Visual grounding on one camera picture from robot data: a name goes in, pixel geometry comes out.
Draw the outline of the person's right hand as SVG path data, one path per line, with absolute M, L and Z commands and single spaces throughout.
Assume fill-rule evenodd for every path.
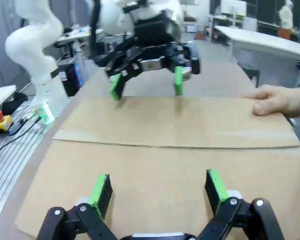
M 300 117 L 300 87 L 263 85 L 243 97 L 255 100 L 252 112 L 256 116 L 281 113 L 289 118 Z

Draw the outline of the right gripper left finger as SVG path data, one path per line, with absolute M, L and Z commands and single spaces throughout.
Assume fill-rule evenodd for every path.
M 115 240 L 117 237 L 104 222 L 113 194 L 109 174 L 100 174 L 87 203 L 69 210 L 50 208 L 37 235 L 38 240 L 74 240 L 87 234 L 91 240 Z

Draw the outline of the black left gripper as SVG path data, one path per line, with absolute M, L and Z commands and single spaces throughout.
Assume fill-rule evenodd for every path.
M 167 16 L 156 16 L 134 23 L 135 33 L 106 56 L 96 51 L 94 62 L 110 77 L 110 93 L 122 98 L 126 78 L 142 72 L 167 69 L 174 72 L 174 91 L 183 95 L 183 82 L 201 72 L 200 57 L 193 42 L 180 42 L 180 26 Z

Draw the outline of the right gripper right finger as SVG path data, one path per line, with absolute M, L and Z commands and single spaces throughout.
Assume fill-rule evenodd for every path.
M 240 228 L 249 240 L 283 240 L 284 235 L 270 202 L 256 198 L 251 203 L 230 196 L 216 169 L 206 171 L 204 185 L 213 218 L 198 240 L 224 240 L 232 228 Z

